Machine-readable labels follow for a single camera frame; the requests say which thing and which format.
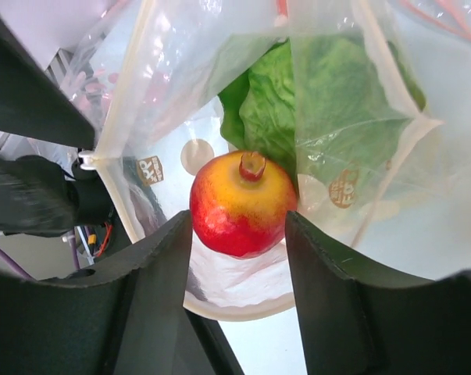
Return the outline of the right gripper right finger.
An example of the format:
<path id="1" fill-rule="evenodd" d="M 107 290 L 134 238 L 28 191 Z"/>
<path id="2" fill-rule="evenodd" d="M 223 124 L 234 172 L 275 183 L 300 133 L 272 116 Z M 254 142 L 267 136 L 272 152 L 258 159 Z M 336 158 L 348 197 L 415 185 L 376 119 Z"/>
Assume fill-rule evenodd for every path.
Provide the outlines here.
<path id="1" fill-rule="evenodd" d="M 404 273 L 297 212 L 285 235 L 308 373 L 471 374 L 471 270 Z"/>

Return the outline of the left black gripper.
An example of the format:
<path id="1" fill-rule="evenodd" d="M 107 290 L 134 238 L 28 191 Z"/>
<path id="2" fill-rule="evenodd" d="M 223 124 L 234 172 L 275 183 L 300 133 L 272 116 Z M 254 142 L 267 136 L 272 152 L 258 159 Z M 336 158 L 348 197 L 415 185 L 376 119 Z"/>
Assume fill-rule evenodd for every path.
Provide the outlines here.
<path id="1" fill-rule="evenodd" d="M 0 17 L 0 131 L 91 150 L 95 129 L 39 68 Z M 0 158 L 0 232 L 58 237 L 110 220 L 113 203 L 95 171 L 67 173 L 39 155 Z"/>

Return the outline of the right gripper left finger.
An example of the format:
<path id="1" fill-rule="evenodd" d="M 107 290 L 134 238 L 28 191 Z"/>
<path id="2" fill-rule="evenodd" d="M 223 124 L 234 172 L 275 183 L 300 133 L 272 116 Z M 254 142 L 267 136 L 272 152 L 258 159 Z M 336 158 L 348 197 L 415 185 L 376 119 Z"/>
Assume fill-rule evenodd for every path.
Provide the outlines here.
<path id="1" fill-rule="evenodd" d="M 65 278 L 0 270 L 0 374 L 239 374 L 219 324 L 183 307 L 191 215 Z"/>

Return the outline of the red pomegranate toy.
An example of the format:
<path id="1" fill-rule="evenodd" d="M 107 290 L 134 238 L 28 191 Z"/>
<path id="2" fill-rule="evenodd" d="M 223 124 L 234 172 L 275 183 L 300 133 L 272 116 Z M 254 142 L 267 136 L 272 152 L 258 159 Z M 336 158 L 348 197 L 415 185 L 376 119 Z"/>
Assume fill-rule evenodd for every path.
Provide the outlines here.
<path id="1" fill-rule="evenodd" d="M 284 238 L 298 197 L 283 168 L 258 152 L 236 151 L 209 161 L 191 187 L 194 232 L 207 248 L 236 258 L 268 252 Z"/>

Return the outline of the green lettuce toy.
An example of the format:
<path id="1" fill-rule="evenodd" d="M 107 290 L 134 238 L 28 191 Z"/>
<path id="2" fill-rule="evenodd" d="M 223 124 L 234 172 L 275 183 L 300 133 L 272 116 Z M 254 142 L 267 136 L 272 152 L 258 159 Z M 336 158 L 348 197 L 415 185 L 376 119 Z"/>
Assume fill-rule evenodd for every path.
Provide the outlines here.
<path id="1" fill-rule="evenodd" d="M 219 98 L 226 141 L 323 183 L 348 169 L 364 187 L 408 124 L 389 106 L 358 35 L 312 37 L 297 51 L 280 43 Z"/>

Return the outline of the white dotted zip bag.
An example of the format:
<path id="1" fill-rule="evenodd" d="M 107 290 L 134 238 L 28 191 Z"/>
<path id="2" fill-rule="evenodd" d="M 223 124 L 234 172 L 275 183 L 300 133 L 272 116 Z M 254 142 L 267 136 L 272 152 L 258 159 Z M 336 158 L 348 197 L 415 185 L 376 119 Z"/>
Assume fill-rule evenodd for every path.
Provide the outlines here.
<path id="1" fill-rule="evenodd" d="M 431 280 L 471 269 L 471 1 L 121 1 L 62 90 L 132 241 L 249 148 L 355 253 Z"/>

